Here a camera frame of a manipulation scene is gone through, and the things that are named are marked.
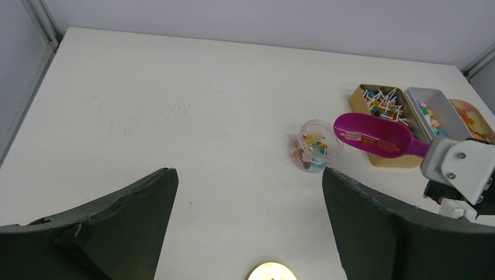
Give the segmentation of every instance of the white wall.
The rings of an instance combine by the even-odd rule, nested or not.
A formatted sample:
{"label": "white wall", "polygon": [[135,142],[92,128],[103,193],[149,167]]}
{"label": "white wall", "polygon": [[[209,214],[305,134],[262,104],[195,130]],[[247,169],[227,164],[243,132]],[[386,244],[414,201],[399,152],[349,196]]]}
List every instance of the white wall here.
{"label": "white wall", "polygon": [[473,76],[471,85],[486,106],[495,114],[495,60]]}
{"label": "white wall", "polygon": [[464,67],[495,42],[494,0],[45,0],[57,25]]}

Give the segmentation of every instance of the white table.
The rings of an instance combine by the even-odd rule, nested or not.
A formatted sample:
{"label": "white table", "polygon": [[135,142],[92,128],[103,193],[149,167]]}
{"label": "white table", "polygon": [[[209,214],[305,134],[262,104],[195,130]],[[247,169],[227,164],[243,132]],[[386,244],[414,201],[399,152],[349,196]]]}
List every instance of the white table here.
{"label": "white table", "polygon": [[[345,279],[321,174],[287,134],[348,112],[359,83],[436,88],[495,117],[454,66],[70,28],[0,169],[0,225],[27,224],[160,167],[179,190],[156,279],[244,279],[263,261]],[[419,169],[380,169],[349,146],[333,166],[436,212]],[[400,184],[393,184],[400,179]]]}

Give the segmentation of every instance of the magenta scoop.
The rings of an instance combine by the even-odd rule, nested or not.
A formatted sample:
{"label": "magenta scoop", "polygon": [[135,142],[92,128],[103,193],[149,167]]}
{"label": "magenta scoop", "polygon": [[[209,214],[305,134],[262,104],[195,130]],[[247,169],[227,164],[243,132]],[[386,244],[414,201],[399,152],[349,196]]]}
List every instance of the magenta scoop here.
{"label": "magenta scoop", "polygon": [[343,114],[335,120],[333,131],[342,142],[382,158],[424,158],[430,148],[430,144],[416,139],[407,126],[368,114]]}

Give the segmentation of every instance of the round plastic jar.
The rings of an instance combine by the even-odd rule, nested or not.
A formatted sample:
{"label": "round plastic jar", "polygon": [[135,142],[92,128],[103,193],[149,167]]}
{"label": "round plastic jar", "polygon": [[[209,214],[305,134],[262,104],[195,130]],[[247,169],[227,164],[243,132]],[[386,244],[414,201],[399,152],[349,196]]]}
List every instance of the round plastic jar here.
{"label": "round plastic jar", "polygon": [[337,156],[344,143],[335,136],[333,126],[326,121],[311,120],[302,126],[289,147],[292,162],[308,173],[322,172]]}

